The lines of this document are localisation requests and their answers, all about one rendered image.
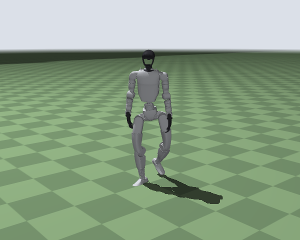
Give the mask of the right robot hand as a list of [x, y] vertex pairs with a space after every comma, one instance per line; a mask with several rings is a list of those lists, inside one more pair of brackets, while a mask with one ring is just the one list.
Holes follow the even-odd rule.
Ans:
[[130, 114], [130, 112], [126, 112], [126, 118], [127, 118], [127, 123], [128, 123], [128, 125], [129, 125], [129, 127], [131, 128], [131, 129], [133, 129], [133, 123], [131, 122], [131, 118], [130, 118], [130, 116], [131, 116], [131, 114]]

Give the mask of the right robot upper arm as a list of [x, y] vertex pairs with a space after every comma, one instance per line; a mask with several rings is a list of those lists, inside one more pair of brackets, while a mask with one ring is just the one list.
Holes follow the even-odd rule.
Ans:
[[133, 71], [129, 75], [129, 81], [128, 81], [129, 91], [127, 92], [127, 98], [133, 99], [135, 97], [134, 90], [135, 90], [135, 85], [136, 85], [135, 79], [137, 79], [137, 74], [138, 74], [138, 71]]

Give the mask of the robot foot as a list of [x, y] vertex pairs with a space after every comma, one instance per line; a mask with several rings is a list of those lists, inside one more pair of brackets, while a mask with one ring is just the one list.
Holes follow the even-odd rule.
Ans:
[[136, 182], [136, 183], [134, 183], [133, 184], [133, 186], [140, 186], [140, 185], [142, 185], [142, 184], [144, 184], [144, 183], [146, 183], [146, 182], [148, 182], [148, 178], [145, 176], [145, 179], [144, 180], [142, 180], [142, 179], [138, 179], [138, 181]]
[[161, 163], [158, 163], [158, 162], [157, 162], [157, 163], [158, 163], [158, 165], [157, 165], [156, 159], [157, 159], [157, 158], [153, 158], [153, 159], [152, 159], [152, 163], [154, 164], [155, 169], [157, 170], [157, 172], [158, 172], [160, 175], [164, 175], [164, 174], [165, 174], [165, 170], [164, 170], [164, 168], [162, 167]]

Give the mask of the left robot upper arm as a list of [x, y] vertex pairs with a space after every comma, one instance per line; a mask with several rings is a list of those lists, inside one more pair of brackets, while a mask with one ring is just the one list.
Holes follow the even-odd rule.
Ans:
[[170, 99], [168, 74], [166, 72], [162, 72], [162, 71], [159, 71], [158, 73], [159, 73], [159, 78], [162, 81], [161, 82], [162, 90], [163, 90], [162, 98], [163, 98], [163, 100], [168, 100], [168, 99]]

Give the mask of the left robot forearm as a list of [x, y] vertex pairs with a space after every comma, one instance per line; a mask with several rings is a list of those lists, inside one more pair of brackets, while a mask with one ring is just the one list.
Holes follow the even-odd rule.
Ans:
[[173, 114], [172, 114], [172, 106], [171, 106], [171, 95], [170, 95], [170, 99], [164, 101], [164, 104], [165, 104], [166, 117], [168, 117], [168, 114], [171, 114], [172, 117]]

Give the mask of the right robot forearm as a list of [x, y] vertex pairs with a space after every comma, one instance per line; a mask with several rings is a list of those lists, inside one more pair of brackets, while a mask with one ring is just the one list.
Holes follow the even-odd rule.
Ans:
[[[128, 93], [127, 93], [128, 94]], [[131, 115], [131, 110], [132, 110], [132, 104], [133, 104], [133, 99], [132, 98], [128, 98], [126, 94], [126, 107], [125, 107], [125, 114], [126, 112], [129, 112]]]

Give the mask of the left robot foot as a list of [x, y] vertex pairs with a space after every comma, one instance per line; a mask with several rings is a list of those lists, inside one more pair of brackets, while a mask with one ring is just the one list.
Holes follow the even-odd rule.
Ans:
[[158, 163], [158, 162], [157, 162], [157, 163], [158, 163], [158, 165], [157, 165], [156, 159], [157, 159], [157, 158], [153, 158], [153, 159], [152, 159], [152, 163], [154, 164], [155, 169], [157, 170], [157, 172], [158, 172], [160, 175], [164, 175], [164, 174], [165, 174], [165, 170], [164, 170], [164, 168], [162, 167], [161, 163]]

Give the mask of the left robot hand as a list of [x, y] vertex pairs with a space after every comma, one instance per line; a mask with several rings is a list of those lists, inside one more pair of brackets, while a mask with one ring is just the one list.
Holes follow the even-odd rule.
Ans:
[[[167, 127], [167, 132], [169, 132], [169, 130], [170, 130], [170, 127], [171, 127], [171, 125], [172, 125], [172, 117], [171, 117], [171, 114], [169, 113], [168, 115], [167, 115], [167, 119], [168, 119], [168, 127]], [[165, 132], [165, 133], [167, 133], [167, 132]]]

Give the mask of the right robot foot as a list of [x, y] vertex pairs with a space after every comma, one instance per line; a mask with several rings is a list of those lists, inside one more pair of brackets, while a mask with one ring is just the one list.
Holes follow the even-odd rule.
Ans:
[[146, 182], [148, 182], [148, 178], [145, 176], [145, 179], [144, 180], [142, 180], [142, 179], [138, 179], [138, 181], [136, 182], [136, 183], [134, 183], [133, 184], [133, 186], [140, 186], [140, 185], [142, 185], [142, 184], [144, 184], [144, 183], [146, 183]]

